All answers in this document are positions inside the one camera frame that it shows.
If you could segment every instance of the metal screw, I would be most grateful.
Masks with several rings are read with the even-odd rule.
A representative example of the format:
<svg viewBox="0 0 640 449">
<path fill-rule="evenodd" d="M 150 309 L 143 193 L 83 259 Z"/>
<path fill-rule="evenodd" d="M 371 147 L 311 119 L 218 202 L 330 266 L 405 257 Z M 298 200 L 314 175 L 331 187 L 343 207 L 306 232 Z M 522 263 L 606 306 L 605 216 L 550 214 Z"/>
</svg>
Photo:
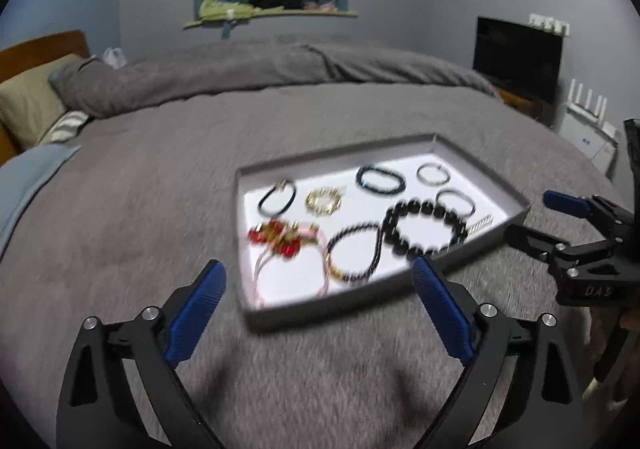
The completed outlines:
<svg viewBox="0 0 640 449">
<path fill-rule="evenodd" d="M 153 321 L 158 315 L 160 311 L 155 306 L 149 306 L 142 311 L 142 318 L 145 321 Z"/>
<path fill-rule="evenodd" d="M 484 303 L 480 307 L 480 312 L 485 317 L 495 317 L 498 314 L 498 309 L 492 304 Z"/>
<path fill-rule="evenodd" d="M 556 318 L 551 314 L 544 314 L 542 316 L 542 322 L 547 326 L 556 326 Z"/>
<path fill-rule="evenodd" d="M 82 323 L 82 328 L 84 328 L 85 330 L 92 330 L 95 328 L 97 324 L 98 324 L 98 318 L 91 316 L 84 320 L 84 322 Z"/>
</svg>

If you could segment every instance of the blue gripper pad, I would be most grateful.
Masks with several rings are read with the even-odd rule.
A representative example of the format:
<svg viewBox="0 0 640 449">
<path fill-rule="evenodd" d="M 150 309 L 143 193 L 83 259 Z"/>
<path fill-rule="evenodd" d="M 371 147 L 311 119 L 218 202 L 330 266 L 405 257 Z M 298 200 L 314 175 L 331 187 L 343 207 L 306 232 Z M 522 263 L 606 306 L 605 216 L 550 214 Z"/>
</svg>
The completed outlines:
<svg viewBox="0 0 640 449">
<path fill-rule="evenodd" d="M 164 358 L 174 368 L 193 355 L 209 319 L 225 293 L 225 286 L 225 268 L 222 263 L 215 263 L 171 323 L 169 346 L 164 352 Z"/>
<path fill-rule="evenodd" d="M 586 218 L 591 214 L 591 206 L 587 200 L 576 198 L 556 191 L 545 191 L 542 196 L 545 207 L 576 218 Z"/>
<path fill-rule="evenodd" d="M 414 262 L 414 288 L 450 357 L 466 366 L 474 357 L 470 325 L 427 261 Z"/>
</svg>

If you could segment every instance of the television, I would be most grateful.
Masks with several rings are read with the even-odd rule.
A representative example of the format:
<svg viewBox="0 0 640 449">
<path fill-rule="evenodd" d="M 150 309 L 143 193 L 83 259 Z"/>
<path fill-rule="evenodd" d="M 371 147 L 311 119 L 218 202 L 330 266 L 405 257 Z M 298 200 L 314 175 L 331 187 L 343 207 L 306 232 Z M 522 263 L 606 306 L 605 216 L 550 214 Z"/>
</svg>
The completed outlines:
<svg viewBox="0 0 640 449">
<path fill-rule="evenodd" d="M 553 104 L 562 40 L 531 26 L 478 18 L 474 70 L 515 95 Z"/>
</svg>

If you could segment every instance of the gray blanket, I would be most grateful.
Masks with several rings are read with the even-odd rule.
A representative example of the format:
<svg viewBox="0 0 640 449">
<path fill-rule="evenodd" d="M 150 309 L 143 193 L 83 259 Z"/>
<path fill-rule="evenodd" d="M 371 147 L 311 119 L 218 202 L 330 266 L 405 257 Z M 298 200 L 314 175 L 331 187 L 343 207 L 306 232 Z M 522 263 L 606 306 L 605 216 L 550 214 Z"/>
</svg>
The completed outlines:
<svg viewBox="0 0 640 449">
<path fill-rule="evenodd" d="M 574 146 L 462 87 L 279 87 L 95 121 L 27 209 L 0 263 L 0 371 L 18 406 L 52 443 L 82 320 L 126 320 L 162 304 L 215 257 L 227 268 L 227 294 L 178 374 L 229 448 L 412 447 L 462 371 L 418 299 L 293 331 L 248 332 L 234 288 L 233 187 L 241 166 L 427 132 L 462 146 L 525 194 L 528 225 L 569 241 L 598 235 L 543 208 L 544 190 L 619 200 Z M 515 317 L 555 314 L 576 362 L 586 357 L 585 317 L 554 302 L 554 283 L 539 262 L 503 246 L 450 277 Z M 163 438 L 133 381 L 145 423 Z M 479 434 L 495 422 L 507 385 L 498 385 Z"/>
<path fill-rule="evenodd" d="M 113 117 L 197 94 L 325 83 L 466 86 L 495 96 L 482 76 L 415 52 L 341 36 L 276 36 L 203 44 L 114 70 L 97 58 L 52 79 L 67 106 Z"/>
</svg>

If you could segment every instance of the wooden headboard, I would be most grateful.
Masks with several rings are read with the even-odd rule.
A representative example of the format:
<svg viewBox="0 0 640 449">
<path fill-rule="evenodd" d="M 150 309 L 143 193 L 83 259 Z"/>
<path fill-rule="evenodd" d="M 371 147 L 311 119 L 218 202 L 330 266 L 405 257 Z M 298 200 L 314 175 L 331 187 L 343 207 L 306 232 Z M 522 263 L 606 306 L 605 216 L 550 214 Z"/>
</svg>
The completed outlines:
<svg viewBox="0 0 640 449">
<path fill-rule="evenodd" d="M 89 48 L 81 30 L 52 34 L 0 50 L 0 83 L 68 54 L 89 57 Z M 0 124 L 0 166 L 18 153 L 17 144 Z"/>
</svg>

